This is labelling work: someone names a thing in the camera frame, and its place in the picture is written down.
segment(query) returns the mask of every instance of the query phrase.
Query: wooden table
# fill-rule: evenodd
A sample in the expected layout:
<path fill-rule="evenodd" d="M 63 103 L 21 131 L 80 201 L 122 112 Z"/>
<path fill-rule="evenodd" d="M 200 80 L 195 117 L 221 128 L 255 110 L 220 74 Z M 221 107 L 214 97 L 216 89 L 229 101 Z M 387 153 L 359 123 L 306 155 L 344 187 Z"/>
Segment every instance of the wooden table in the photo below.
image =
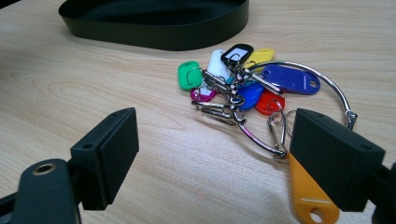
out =
<path fill-rule="evenodd" d="M 203 117 L 179 88 L 177 67 L 206 67 L 214 49 L 246 43 L 276 60 L 311 66 L 334 81 L 359 115 L 354 131 L 396 161 L 396 2 L 251 0 L 247 27 L 206 49 L 172 52 L 72 36 L 63 0 L 25 0 L 0 10 L 0 197 L 17 190 L 30 165 L 70 159 L 69 148 L 108 114 L 137 111 L 140 152 L 116 201 L 81 211 L 83 223 L 297 223 L 290 171 L 235 126 Z M 288 94 L 297 107 L 342 122 L 326 85 Z M 272 144 L 265 118 L 247 126 Z M 375 207 L 341 213 L 339 223 L 370 223 Z"/>

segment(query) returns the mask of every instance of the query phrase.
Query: red key tag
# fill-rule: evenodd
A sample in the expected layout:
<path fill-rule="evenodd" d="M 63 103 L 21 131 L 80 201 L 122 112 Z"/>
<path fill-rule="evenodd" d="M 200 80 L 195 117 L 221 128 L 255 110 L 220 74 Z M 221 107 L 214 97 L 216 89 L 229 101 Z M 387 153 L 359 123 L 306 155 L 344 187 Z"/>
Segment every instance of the red key tag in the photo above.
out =
<path fill-rule="evenodd" d="M 280 109 L 285 109 L 285 98 L 265 90 L 260 96 L 259 102 L 256 104 L 256 109 L 265 116 L 270 116 Z"/>

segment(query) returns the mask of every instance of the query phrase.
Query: green key tag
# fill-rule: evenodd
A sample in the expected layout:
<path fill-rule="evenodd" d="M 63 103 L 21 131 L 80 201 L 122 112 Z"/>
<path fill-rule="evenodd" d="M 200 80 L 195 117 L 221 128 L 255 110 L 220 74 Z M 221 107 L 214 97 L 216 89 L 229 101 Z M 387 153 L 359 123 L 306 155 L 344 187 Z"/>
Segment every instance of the green key tag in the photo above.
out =
<path fill-rule="evenodd" d="M 201 86 L 202 73 L 198 62 L 189 61 L 181 64 L 178 69 L 178 85 L 183 90 L 191 90 Z"/>

